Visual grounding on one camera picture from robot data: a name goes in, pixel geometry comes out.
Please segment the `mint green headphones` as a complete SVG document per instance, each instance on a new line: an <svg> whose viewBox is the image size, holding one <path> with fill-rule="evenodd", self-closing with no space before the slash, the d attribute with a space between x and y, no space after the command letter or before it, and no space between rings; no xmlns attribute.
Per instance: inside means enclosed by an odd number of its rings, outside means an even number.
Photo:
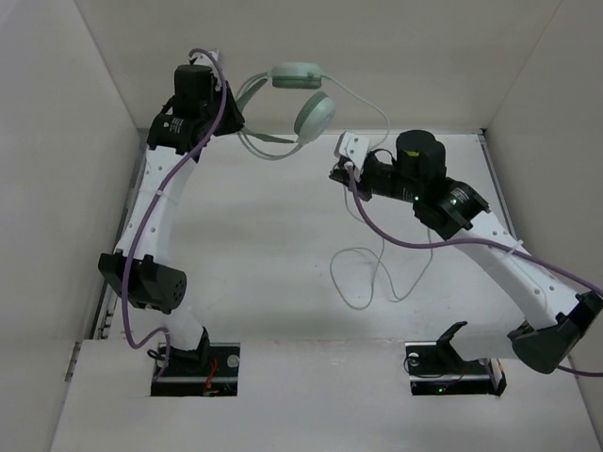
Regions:
<svg viewBox="0 0 603 452"><path fill-rule="evenodd" d="M261 91L269 89L268 106L284 113L290 126L286 130L274 120L245 125L237 137L246 151L262 160L280 161L319 138L336 111L334 99L323 88L328 78L316 63L282 62L246 80L236 93L239 110L258 113Z"/></svg>

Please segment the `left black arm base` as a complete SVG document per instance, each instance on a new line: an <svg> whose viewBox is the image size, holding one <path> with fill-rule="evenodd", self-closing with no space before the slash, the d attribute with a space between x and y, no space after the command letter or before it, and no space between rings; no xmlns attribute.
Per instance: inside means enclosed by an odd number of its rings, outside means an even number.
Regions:
<svg viewBox="0 0 603 452"><path fill-rule="evenodd" d="M150 386L153 397L234 397L238 392L239 343L213 343L206 363L171 358Z"/></svg>

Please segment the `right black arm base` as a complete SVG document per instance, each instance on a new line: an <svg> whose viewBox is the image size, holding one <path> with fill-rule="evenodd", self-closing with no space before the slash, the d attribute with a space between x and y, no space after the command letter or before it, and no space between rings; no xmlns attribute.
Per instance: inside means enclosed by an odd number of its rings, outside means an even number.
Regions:
<svg viewBox="0 0 603 452"><path fill-rule="evenodd" d="M501 396L507 388L499 360L464 361L435 342L406 343L402 365L413 396Z"/></svg>

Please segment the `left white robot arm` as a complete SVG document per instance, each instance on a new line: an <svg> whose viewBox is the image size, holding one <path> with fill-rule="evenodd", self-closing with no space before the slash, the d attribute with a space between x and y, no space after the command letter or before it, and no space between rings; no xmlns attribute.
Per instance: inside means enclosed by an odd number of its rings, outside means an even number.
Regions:
<svg viewBox="0 0 603 452"><path fill-rule="evenodd" d="M154 314L171 353L193 374L210 365L211 351L200 343L204 327L184 302L187 276L170 262L171 228L202 148L212 137L233 134L243 124L219 69L178 66L174 94L149 129L130 219L114 251L99 258L101 274L122 300L122 318L129 318L129 308Z"/></svg>

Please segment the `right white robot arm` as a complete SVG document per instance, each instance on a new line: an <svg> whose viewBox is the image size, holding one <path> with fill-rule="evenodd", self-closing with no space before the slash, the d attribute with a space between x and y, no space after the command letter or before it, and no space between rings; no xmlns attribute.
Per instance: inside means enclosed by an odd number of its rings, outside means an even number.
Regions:
<svg viewBox="0 0 603 452"><path fill-rule="evenodd" d="M514 358L541 374L562 361L602 312L602 290L526 251L472 186L448 176L446 147L425 130L402 132L389 162L369 138L342 133L334 148L331 180L351 192L363 221L383 240L405 249L453 247L478 265L521 311L524 321L508 333ZM412 243L383 231L364 203L374 196L408 202L415 218L439 241Z"/></svg>

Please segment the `right aluminium rail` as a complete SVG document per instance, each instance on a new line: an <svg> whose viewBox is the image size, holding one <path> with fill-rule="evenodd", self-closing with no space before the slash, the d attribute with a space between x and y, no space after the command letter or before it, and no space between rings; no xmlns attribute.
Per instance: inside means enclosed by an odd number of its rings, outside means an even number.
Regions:
<svg viewBox="0 0 603 452"><path fill-rule="evenodd" d="M485 159L489 174L490 174L491 179L494 184L495 192L497 194L497 201L498 201L498 204L500 205L500 210L501 210L501 213L503 216L504 224L507 227L507 230L510 232L510 234L513 237L516 237L516 231L515 231L515 227L513 225L513 220L511 218L510 211L508 209L508 205L506 203L500 181L497 177L497 172L496 172L496 169L494 166L494 161L489 152L486 134L485 134L484 129L480 129L480 131L478 133L478 140L481 145L482 153L484 155L484 159Z"/></svg>

